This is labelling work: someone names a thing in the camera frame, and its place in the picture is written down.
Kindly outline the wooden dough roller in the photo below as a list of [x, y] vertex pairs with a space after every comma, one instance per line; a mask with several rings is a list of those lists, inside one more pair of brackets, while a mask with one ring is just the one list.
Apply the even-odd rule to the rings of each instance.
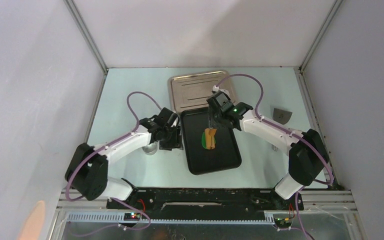
[[216, 128], [206, 128], [204, 130], [204, 140], [205, 140], [205, 148], [207, 150], [213, 150], [216, 147], [216, 135], [217, 129]]

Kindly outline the green dough piece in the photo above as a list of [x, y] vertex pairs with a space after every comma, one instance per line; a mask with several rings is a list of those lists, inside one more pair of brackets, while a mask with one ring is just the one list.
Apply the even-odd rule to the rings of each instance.
[[206, 149], [205, 148], [205, 137], [204, 137], [204, 132], [203, 132], [203, 134], [202, 134], [202, 136], [201, 136], [201, 145], [202, 145], [202, 147], [204, 148], [204, 149]]

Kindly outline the black plastic tray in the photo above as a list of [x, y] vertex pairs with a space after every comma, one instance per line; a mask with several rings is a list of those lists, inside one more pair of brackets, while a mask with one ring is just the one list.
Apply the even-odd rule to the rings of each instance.
[[207, 107], [183, 111], [180, 123], [187, 165], [192, 174], [230, 170], [242, 164], [233, 130], [209, 127]]

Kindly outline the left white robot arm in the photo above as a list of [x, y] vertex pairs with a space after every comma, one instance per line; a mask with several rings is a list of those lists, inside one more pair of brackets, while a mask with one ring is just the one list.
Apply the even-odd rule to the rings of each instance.
[[118, 199], [125, 208], [133, 208], [138, 202], [134, 185], [125, 179], [110, 177], [110, 165], [152, 144], [176, 143], [179, 121], [175, 112], [164, 107], [158, 115], [139, 120], [133, 131], [112, 142], [95, 146], [81, 143], [66, 170], [66, 188], [74, 188], [88, 201], [106, 197]]

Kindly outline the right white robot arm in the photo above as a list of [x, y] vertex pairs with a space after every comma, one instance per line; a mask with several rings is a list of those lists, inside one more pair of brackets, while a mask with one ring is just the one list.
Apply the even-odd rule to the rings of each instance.
[[236, 129], [255, 135], [277, 147], [288, 156], [288, 173], [276, 184], [271, 204], [284, 209], [291, 197], [312, 184], [328, 168], [328, 155], [320, 134], [314, 129], [300, 131], [260, 116], [250, 105], [234, 104], [223, 91], [214, 92], [207, 100], [209, 126], [213, 129]]

